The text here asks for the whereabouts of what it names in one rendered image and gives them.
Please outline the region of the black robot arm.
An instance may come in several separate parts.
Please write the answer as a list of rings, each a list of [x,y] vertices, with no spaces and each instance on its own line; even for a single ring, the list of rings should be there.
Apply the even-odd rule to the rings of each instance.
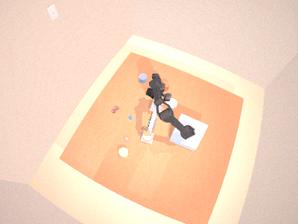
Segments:
[[[171,106],[164,102],[161,92],[165,90],[165,84],[162,83],[159,73],[153,73],[151,75],[152,81],[149,82],[149,86],[153,90],[154,104],[156,106],[156,113],[159,118],[165,123],[172,124],[178,131],[180,131],[181,137],[183,137],[185,140],[195,136],[195,128],[190,125],[184,126],[181,122],[179,122],[178,119],[174,116],[174,111],[172,110]],[[168,106],[168,108],[159,112],[159,106],[161,104],[165,104],[166,106]]]

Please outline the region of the white round dish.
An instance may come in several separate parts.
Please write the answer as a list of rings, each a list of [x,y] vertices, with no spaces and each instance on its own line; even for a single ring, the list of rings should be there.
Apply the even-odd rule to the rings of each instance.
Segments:
[[[167,104],[169,104],[171,106],[171,108],[176,108],[176,106],[178,105],[178,102],[176,101],[176,99],[171,98],[171,101],[166,101]]]

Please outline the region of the orange cylinder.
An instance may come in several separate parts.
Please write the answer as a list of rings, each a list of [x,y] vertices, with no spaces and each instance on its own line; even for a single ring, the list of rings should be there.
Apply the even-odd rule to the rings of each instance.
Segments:
[[[164,90],[164,91],[167,91],[168,88],[169,88],[169,86],[170,86],[169,82],[168,82],[168,81],[164,81],[164,82],[162,82],[162,83],[165,84],[165,90]]]

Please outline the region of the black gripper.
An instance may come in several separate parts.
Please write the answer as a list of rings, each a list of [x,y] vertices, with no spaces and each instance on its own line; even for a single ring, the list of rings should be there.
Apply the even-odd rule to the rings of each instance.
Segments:
[[[161,92],[161,95],[164,97],[164,101],[171,101],[172,93],[163,93],[164,91]],[[153,90],[152,88],[148,87],[146,91],[146,95],[154,99],[153,95]]]

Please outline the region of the blue-grey cylinder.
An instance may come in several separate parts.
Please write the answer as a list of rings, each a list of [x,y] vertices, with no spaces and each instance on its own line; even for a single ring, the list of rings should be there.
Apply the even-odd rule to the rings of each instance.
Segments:
[[[146,83],[147,82],[147,75],[142,73],[139,75],[139,82],[140,83]]]

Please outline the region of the small red toy car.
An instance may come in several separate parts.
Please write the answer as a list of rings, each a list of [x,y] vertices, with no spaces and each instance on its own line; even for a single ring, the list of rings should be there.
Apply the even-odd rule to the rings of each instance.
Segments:
[[[112,113],[116,113],[117,110],[119,110],[119,107],[115,106],[115,108],[112,110]]]

